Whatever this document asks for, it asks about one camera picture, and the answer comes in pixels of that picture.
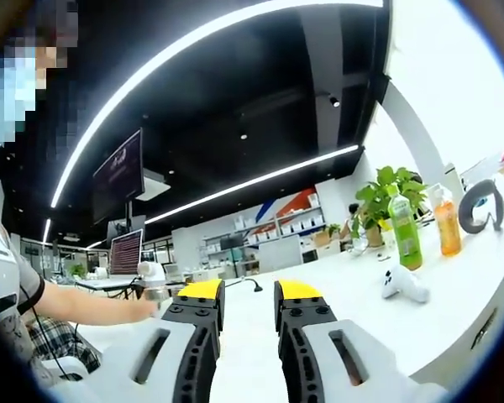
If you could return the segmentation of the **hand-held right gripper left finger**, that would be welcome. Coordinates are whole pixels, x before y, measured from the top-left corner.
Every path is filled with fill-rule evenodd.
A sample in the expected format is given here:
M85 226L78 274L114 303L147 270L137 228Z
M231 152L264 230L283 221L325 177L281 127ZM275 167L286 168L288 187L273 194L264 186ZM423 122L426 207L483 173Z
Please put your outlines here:
M59 402L207 402L220 355L223 280L187 285L159 318L109 348L101 367L52 393Z

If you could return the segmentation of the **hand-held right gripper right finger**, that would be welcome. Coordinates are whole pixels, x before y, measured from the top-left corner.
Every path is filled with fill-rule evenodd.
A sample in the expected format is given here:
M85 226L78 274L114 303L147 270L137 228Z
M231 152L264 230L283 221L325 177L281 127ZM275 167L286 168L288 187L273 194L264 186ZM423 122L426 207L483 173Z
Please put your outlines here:
M395 354L362 327L339 320L299 281L274 284L278 354L290 402L445 402L447 390L404 375Z

